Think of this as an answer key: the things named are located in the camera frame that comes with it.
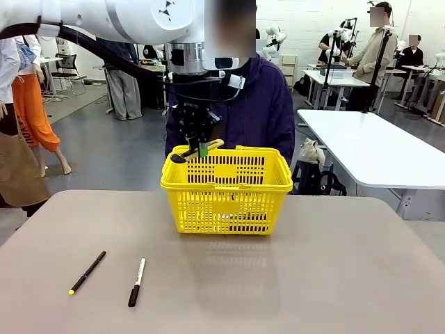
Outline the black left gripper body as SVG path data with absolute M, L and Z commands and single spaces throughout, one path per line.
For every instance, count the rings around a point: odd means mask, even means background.
M 187 139 L 210 140 L 223 123 L 223 117 L 207 102 L 178 102 L 172 107 L 172 116 Z

